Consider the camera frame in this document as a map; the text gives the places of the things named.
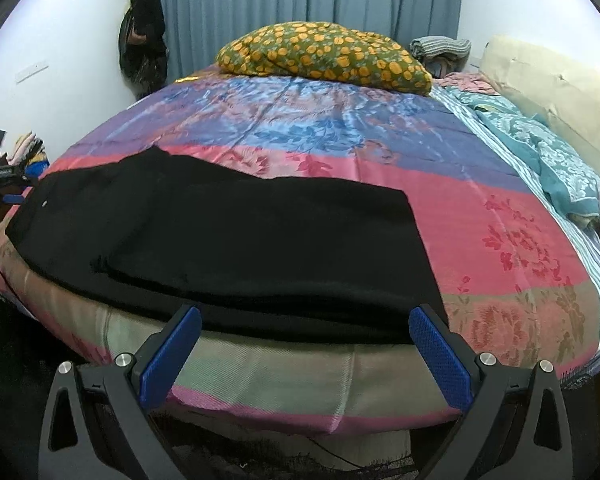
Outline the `black pants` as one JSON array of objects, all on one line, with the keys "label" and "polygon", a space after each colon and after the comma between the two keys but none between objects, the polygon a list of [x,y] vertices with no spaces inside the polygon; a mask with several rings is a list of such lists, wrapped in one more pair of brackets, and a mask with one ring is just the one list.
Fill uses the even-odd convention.
[{"label": "black pants", "polygon": [[48,174],[6,234],[66,289],[212,332],[304,344],[408,344],[442,313],[406,195],[336,178],[262,179],[160,148]]}]

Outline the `pile of clothes at left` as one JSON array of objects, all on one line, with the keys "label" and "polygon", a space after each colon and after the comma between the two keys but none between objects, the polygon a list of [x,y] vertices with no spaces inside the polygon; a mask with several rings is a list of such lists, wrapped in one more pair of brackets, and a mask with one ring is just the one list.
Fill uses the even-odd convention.
[{"label": "pile of clothes at left", "polygon": [[28,178],[39,178],[50,166],[44,142],[33,132],[20,136],[7,156],[9,166],[19,167]]}]

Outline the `striped white teal bedsheet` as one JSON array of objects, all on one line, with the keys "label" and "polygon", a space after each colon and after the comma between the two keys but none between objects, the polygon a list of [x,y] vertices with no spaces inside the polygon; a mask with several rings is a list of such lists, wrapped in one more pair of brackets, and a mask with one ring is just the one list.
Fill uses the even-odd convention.
[{"label": "striped white teal bedsheet", "polygon": [[[507,165],[516,171],[519,177],[528,186],[533,195],[540,201],[545,209],[550,213],[554,221],[560,227],[562,232],[570,241],[571,246],[576,251],[586,273],[592,280],[598,296],[600,297],[600,248],[594,243],[591,237],[585,234],[573,222],[564,218],[555,210],[554,206],[548,201],[541,188],[538,175],[519,157],[509,151],[501,140],[478,121],[477,115],[461,103],[455,96],[439,87],[432,88],[430,96],[442,103],[450,112],[452,112],[473,134],[486,144],[495,154],[501,157]],[[598,348],[590,367],[594,368],[595,373],[600,371],[600,332],[598,333]]]}]

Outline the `teal floral blanket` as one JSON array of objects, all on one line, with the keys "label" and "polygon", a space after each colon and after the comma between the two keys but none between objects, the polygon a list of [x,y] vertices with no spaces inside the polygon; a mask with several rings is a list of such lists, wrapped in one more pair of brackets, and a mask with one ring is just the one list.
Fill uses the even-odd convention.
[{"label": "teal floral blanket", "polygon": [[480,122],[538,176],[554,208],[581,228],[598,226],[600,176],[544,122],[499,94],[451,91]]}]

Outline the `beige padded headboard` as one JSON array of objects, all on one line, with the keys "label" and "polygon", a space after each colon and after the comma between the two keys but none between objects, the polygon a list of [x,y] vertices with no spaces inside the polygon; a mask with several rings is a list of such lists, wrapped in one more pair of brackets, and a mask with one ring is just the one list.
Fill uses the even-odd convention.
[{"label": "beige padded headboard", "polygon": [[545,122],[600,175],[600,75],[569,58],[494,36],[479,65],[494,89]]}]

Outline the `pink floral pillow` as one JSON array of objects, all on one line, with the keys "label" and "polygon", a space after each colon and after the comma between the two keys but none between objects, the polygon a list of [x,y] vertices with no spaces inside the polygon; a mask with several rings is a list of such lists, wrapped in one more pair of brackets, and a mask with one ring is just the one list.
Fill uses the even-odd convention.
[{"label": "pink floral pillow", "polygon": [[442,88],[457,88],[460,91],[481,93],[487,96],[496,96],[498,92],[492,84],[479,73],[450,73],[437,80],[437,85]]}]

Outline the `grey knitted folded blanket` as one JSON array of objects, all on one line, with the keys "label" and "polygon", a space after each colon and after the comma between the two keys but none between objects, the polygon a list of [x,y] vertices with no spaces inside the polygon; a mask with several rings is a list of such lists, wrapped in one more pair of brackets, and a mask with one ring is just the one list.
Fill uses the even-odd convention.
[{"label": "grey knitted folded blanket", "polygon": [[471,52],[471,42],[447,36],[423,36],[410,42],[408,52],[431,76],[439,79],[463,70]]}]

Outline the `white wall switch plate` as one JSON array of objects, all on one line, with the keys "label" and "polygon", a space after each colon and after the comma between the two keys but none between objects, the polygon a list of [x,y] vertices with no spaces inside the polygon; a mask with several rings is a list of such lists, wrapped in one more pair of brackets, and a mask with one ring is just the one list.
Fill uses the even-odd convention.
[{"label": "white wall switch plate", "polygon": [[45,60],[38,61],[27,66],[26,68],[20,70],[20,72],[15,74],[15,84],[21,84],[23,81],[29,79],[30,77],[41,73],[43,70],[46,70],[47,67],[48,63]]}]

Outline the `black clothes hanging on wall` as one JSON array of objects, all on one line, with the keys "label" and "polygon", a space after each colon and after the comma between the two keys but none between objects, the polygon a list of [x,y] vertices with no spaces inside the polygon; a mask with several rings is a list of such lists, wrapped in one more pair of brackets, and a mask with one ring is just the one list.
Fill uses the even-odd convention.
[{"label": "black clothes hanging on wall", "polygon": [[120,70],[137,101],[166,83],[165,33],[161,0],[130,0],[120,26],[118,51]]}]

